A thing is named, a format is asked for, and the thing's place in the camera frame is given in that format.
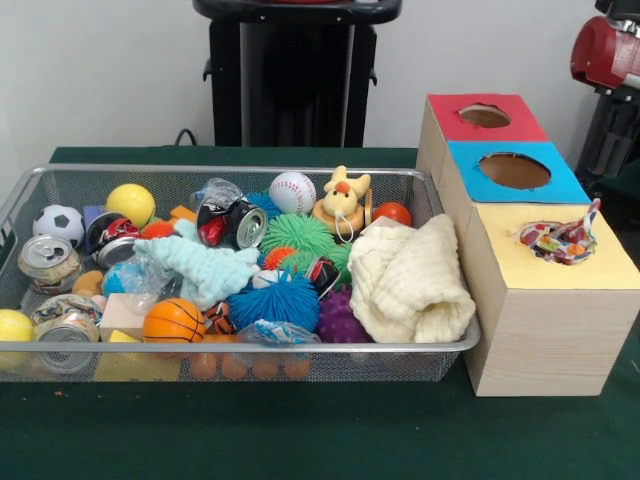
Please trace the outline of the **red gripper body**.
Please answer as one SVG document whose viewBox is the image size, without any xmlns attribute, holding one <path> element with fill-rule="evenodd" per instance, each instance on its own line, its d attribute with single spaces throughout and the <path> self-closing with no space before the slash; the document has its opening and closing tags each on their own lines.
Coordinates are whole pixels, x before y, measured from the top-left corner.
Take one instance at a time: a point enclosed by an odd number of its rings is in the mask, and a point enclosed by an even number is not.
<svg viewBox="0 0 640 480">
<path fill-rule="evenodd" d="M 574 80 L 594 87 L 638 90 L 639 27 L 631 21 L 591 18 L 575 40 L 570 73 Z"/>
</svg>

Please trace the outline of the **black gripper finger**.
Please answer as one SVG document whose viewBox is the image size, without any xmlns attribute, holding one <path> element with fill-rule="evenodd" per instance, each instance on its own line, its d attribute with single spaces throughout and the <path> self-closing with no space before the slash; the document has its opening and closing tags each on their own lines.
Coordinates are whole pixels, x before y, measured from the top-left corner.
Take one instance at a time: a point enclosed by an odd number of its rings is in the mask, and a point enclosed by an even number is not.
<svg viewBox="0 0 640 480">
<path fill-rule="evenodd" d="M 610 95 L 603 95 L 597 102 L 584 146 L 579 158 L 577 171 L 590 174 L 616 173 L 615 133 L 618 103 Z"/>
<path fill-rule="evenodd" d="M 612 92 L 602 98 L 602 140 L 598 175 L 618 175 L 628 160 L 639 131 L 639 96 Z"/>
</svg>

